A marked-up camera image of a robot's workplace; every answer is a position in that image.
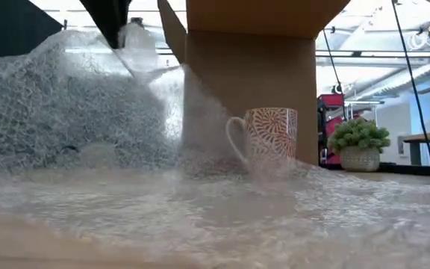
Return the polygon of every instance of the bubble wrap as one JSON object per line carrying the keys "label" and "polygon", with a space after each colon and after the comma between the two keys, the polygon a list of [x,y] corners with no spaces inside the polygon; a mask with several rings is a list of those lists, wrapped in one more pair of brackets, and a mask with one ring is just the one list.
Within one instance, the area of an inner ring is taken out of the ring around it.
{"label": "bubble wrap", "polygon": [[123,35],[115,52],[62,31],[0,58],[0,212],[201,268],[430,268],[430,181],[249,175],[190,68]]}

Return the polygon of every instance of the desk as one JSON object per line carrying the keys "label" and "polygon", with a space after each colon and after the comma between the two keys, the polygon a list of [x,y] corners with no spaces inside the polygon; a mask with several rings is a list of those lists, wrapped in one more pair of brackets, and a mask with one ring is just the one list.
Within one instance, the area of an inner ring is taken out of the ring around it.
{"label": "desk", "polygon": [[[430,143],[430,133],[427,134],[428,142]],[[411,164],[421,165],[421,143],[425,143],[426,139],[424,134],[413,134],[403,137],[402,141],[404,143],[409,143],[409,148],[411,150]]]}

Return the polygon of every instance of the ceiling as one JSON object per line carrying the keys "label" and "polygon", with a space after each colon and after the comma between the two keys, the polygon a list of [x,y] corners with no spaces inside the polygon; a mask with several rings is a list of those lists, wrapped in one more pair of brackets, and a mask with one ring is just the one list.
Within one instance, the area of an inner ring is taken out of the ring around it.
{"label": "ceiling", "polygon": [[[63,23],[68,22],[68,29],[98,31],[90,15],[79,0],[31,0],[50,16]],[[187,25],[185,0],[169,0],[182,24]],[[430,3],[426,0],[399,0],[396,6],[399,21],[410,52],[430,52],[430,39],[426,31],[430,22]],[[176,64],[167,48],[157,2],[154,0],[133,0],[128,17],[142,17],[146,29],[157,40],[158,51],[169,65]],[[397,29],[391,0],[351,0],[348,6],[326,26],[326,36],[332,51],[398,51],[402,52],[402,43]],[[316,39],[318,51],[327,50],[323,32]],[[400,58],[334,58],[340,83],[346,93],[356,90],[368,90],[392,75],[401,76],[405,70],[405,59]],[[430,64],[430,58],[412,59],[416,67]],[[318,94],[330,93],[337,84],[336,76],[329,57],[317,58]]]}

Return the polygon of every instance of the mug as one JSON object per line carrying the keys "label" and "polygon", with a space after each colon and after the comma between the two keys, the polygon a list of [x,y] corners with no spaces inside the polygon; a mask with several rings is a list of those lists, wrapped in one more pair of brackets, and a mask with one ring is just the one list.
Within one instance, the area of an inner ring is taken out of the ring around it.
{"label": "mug", "polygon": [[[244,119],[232,117],[225,126],[228,141],[247,167],[258,161],[276,161],[296,157],[297,112],[291,108],[254,108]],[[245,155],[234,144],[230,128],[238,123],[245,136]]]}

